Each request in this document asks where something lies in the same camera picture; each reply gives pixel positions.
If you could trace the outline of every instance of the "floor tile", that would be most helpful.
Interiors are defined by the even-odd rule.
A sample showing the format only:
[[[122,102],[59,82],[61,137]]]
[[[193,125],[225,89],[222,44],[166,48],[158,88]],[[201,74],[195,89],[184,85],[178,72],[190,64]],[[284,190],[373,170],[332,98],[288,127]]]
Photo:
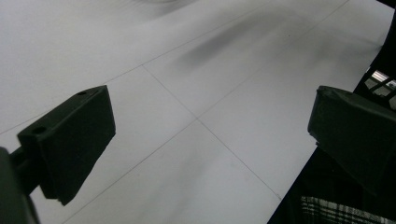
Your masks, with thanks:
[[[145,66],[200,116],[312,25],[269,3]]]
[[[2,1],[0,133],[265,2]]]
[[[7,149],[8,153],[12,153],[15,151],[17,148],[21,146],[20,141],[18,140],[17,134],[20,133],[23,129],[25,129],[27,126],[38,120],[40,116],[37,116],[36,118],[32,118],[27,120],[26,122],[18,125],[15,128],[12,128],[2,134],[0,134],[0,147],[4,147]]]
[[[107,86],[116,121],[116,136],[95,164],[77,197],[65,208],[45,200],[40,189],[33,194],[43,224],[65,221],[195,120],[142,67]]]
[[[66,223],[265,223],[278,204],[196,121]]]
[[[316,89],[353,91],[369,62],[347,43],[313,30],[201,120],[284,197],[316,147],[307,132]]]
[[[377,1],[349,0],[318,27],[374,58],[388,34],[394,10]]]
[[[278,3],[293,10],[293,13],[318,23],[330,16],[347,0],[277,0]]]

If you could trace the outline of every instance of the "black object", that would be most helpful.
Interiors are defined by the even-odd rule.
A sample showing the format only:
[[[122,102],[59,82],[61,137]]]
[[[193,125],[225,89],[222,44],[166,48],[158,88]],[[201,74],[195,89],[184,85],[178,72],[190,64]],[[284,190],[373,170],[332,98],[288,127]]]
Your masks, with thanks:
[[[354,92],[370,101],[375,102],[376,104],[382,105],[390,110],[394,110],[396,105],[391,106],[390,100],[396,95],[396,87],[391,87],[390,84],[394,84],[394,81],[396,80],[395,58],[396,11],[393,14],[393,19],[390,24],[389,32],[384,45],[376,55],[375,59],[371,63],[369,69],[364,74]],[[381,76],[384,77],[384,80],[375,80],[377,84],[373,87],[368,87],[366,82],[370,78],[375,79],[373,78],[375,73],[381,74]],[[376,91],[381,87],[387,88],[389,93],[383,95],[376,93]]]
[[[387,5],[388,7],[395,8],[396,6],[396,1],[394,0],[377,0],[378,2]]]
[[[377,194],[385,167],[396,151],[394,112],[351,92],[319,87],[308,131],[318,147]]]
[[[48,199],[58,199],[63,205],[73,200],[115,131],[106,86],[75,94],[21,131],[20,148],[9,156],[0,150],[0,185],[7,188],[0,191],[0,223],[30,223],[29,218],[4,222],[8,219],[3,214],[12,216],[12,212],[3,202],[14,202],[15,218],[34,214],[26,202],[38,185]]]
[[[318,148],[268,223],[328,223],[323,214],[309,219],[302,201],[306,197],[359,209],[358,214],[363,214],[353,217],[333,210],[334,218],[395,220],[395,123],[396,114],[381,105],[351,92],[319,87],[308,125]],[[337,220],[333,223],[366,223]]]

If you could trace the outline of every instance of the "gray floor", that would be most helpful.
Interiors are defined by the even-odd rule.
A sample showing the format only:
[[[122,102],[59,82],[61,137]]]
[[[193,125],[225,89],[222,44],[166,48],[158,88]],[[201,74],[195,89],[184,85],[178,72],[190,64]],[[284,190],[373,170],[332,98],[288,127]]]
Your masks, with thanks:
[[[0,145],[109,88],[117,135],[43,224],[265,223],[315,149],[319,85],[352,91],[392,10],[375,0],[0,3]]]

